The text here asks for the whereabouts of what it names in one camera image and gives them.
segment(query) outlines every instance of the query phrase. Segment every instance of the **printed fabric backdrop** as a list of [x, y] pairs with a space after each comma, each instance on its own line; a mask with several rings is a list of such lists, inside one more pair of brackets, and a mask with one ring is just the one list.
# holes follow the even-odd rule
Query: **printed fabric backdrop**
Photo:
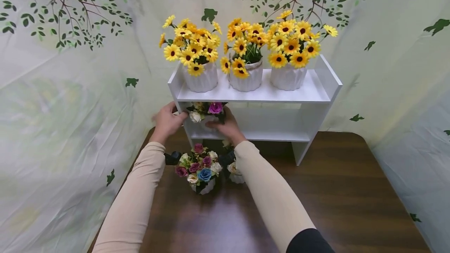
[[222, 30], [287, 9], [337, 27], [322, 54], [344, 86], [322, 130], [361, 135], [432, 251], [450, 250], [450, 0], [0, 1], [1, 252], [87, 250], [171, 100], [161, 26], [205, 8]]

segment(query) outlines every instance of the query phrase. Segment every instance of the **lower shelf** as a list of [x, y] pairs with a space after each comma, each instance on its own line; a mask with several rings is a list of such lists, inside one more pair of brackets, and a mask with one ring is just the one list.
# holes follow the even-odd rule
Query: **lower shelf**
[[[231, 108], [239, 128], [248, 140], [309, 142], [302, 131], [300, 111], [277, 108]], [[187, 121], [186, 132], [192, 139], [223, 139], [216, 131], [206, 131], [201, 124]]]

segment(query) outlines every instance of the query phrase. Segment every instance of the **purple rose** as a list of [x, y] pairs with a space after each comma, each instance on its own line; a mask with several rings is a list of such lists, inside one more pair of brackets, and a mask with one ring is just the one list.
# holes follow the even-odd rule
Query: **purple rose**
[[181, 166], [175, 167], [175, 173], [177, 173], [177, 175], [180, 177], [186, 177], [188, 174], [186, 168]]
[[205, 167], [210, 167], [211, 166], [211, 158], [209, 156], [205, 156], [203, 158], [203, 164], [205, 165]]
[[194, 162], [191, 164], [191, 167], [189, 167], [190, 173], [195, 173], [200, 169], [200, 164], [198, 162]]
[[223, 109], [222, 103], [211, 103], [208, 112], [210, 114], [219, 114], [222, 112], [222, 109]]
[[203, 144], [195, 144], [194, 152], [202, 154], [203, 153]]

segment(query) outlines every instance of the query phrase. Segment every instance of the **arm sleeve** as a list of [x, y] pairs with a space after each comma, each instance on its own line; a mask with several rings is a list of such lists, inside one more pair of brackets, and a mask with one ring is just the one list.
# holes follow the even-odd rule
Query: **arm sleeve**
[[92, 253], [139, 251], [165, 166], [164, 150], [157, 142], [142, 150], [106, 215]]
[[264, 224], [279, 252], [286, 252], [298, 233], [316, 227], [286, 180], [260, 155], [254, 144], [243, 141], [235, 147], [234, 153], [236, 167], [244, 176]]

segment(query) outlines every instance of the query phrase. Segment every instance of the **white ceramic vase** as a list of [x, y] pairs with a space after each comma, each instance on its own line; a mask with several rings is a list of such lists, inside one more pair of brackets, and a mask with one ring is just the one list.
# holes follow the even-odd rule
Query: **white ceramic vase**
[[[212, 191], [214, 186], [216, 185], [216, 178], [211, 179], [206, 187], [199, 193], [199, 194], [207, 194], [208, 192]], [[191, 188], [193, 191], [196, 190], [196, 185], [191, 185]]]
[[230, 174], [230, 180], [231, 180], [231, 182], [236, 183], [236, 184], [245, 183], [244, 176], [242, 176], [242, 175]]
[[270, 83], [281, 90], [296, 90], [299, 89], [307, 75], [307, 69], [296, 69], [290, 63], [282, 68], [272, 68], [270, 73]]
[[188, 73], [188, 67], [181, 65], [183, 67], [184, 81], [189, 90], [194, 92], [207, 92], [213, 90], [219, 79], [217, 78], [217, 67], [216, 63], [204, 64], [205, 70], [199, 76], [193, 76]]
[[263, 59], [253, 64], [246, 64], [245, 69], [249, 73], [248, 78], [239, 78], [230, 73], [231, 86], [239, 91], [249, 92], [258, 89], [263, 81]]

